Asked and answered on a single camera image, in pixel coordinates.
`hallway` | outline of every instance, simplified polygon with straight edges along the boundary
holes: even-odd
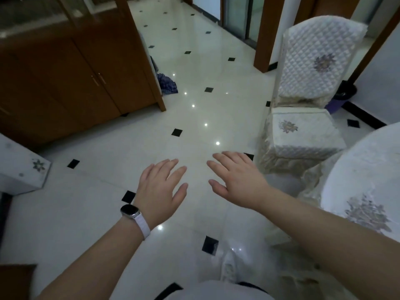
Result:
[[[122,199],[136,192],[146,166],[178,158],[188,167],[188,195],[141,245],[111,298],[151,300],[173,282],[185,288],[218,280],[228,248],[238,256],[241,281],[284,298],[278,253],[264,241],[271,223],[215,195],[207,181],[221,180],[206,165],[217,151],[256,154],[276,70],[259,72],[255,50],[180,0],[128,3],[159,72],[179,93],[163,97],[166,112],[150,106],[39,152],[52,168],[43,189],[13,198],[0,262],[38,264],[37,296],[119,219]],[[333,117],[347,145],[373,130],[362,121],[349,127],[348,119],[358,119],[342,109]],[[74,169],[67,167],[73,159]],[[291,177],[267,180],[291,195],[302,189]]]

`cabinet door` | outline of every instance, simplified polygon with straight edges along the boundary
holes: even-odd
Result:
[[[99,25],[74,41],[122,113],[156,103],[121,22]]]
[[[37,146],[82,130],[30,71],[0,55],[0,132],[24,146]]]
[[[86,128],[121,114],[71,39],[27,46],[15,54]]]

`finger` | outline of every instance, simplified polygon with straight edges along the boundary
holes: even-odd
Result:
[[[210,183],[211,187],[213,188],[213,192],[216,193],[218,196],[223,197],[224,199],[227,199],[229,196],[228,190],[225,186],[221,185],[217,181],[211,179],[208,181]]]
[[[187,183],[183,183],[179,189],[177,190],[177,192],[175,193],[175,195],[173,196],[173,207],[175,208],[175,210],[177,210],[177,208],[181,205],[181,203],[183,202],[183,199],[186,197],[187,194],[187,187],[189,185]]]
[[[154,178],[158,172],[160,171],[160,168],[167,162],[169,162],[169,159],[166,159],[164,161],[158,162],[156,165],[154,165],[154,167],[152,168],[152,170],[149,173],[149,178]]]
[[[239,154],[237,152],[234,151],[223,151],[223,154],[227,157],[229,157],[229,159],[231,159],[233,162],[237,163],[237,164],[243,164],[244,161],[242,160],[241,157],[239,157]]]
[[[249,165],[254,165],[253,161],[249,158],[248,155],[244,153],[238,153],[238,155],[242,158],[244,163],[249,164]]]
[[[231,170],[235,165],[235,162],[233,162],[229,157],[227,157],[223,154],[216,153],[216,154],[213,154],[212,156],[215,159],[217,159],[228,170]]]
[[[171,170],[177,165],[179,162],[178,159],[173,159],[163,165],[163,167],[160,168],[160,171],[158,172],[157,176],[161,176],[163,180],[167,180],[168,176],[171,173]]]
[[[150,171],[152,170],[153,167],[154,167],[153,163],[150,164],[148,167],[146,167],[146,169],[142,172],[142,175],[140,176],[139,184],[143,183],[147,179],[147,177],[148,177],[148,175],[149,175],[149,173],[150,173]]]
[[[179,181],[182,179],[182,176],[186,172],[186,170],[187,170],[186,166],[179,167],[176,171],[174,171],[171,174],[171,176],[168,177],[167,182],[171,183],[171,186],[175,188],[175,186],[177,186]]]
[[[221,164],[219,164],[215,161],[211,161],[211,160],[207,161],[207,165],[223,181],[226,180],[229,172],[225,167],[223,167]]]

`watch face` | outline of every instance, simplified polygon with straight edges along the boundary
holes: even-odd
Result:
[[[133,206],[133,205],[130,205],[130,204],[126,204],[123,207],[121,207],[121,212],[123,214],[129,215],[129,216],[133,216],[138,211],[139,211],[139,209],[136,206]]]

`shoe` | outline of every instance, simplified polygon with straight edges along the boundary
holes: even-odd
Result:
[[[235,253],[229,250],[222,261],[221,281],[235,284],[237,282]]]

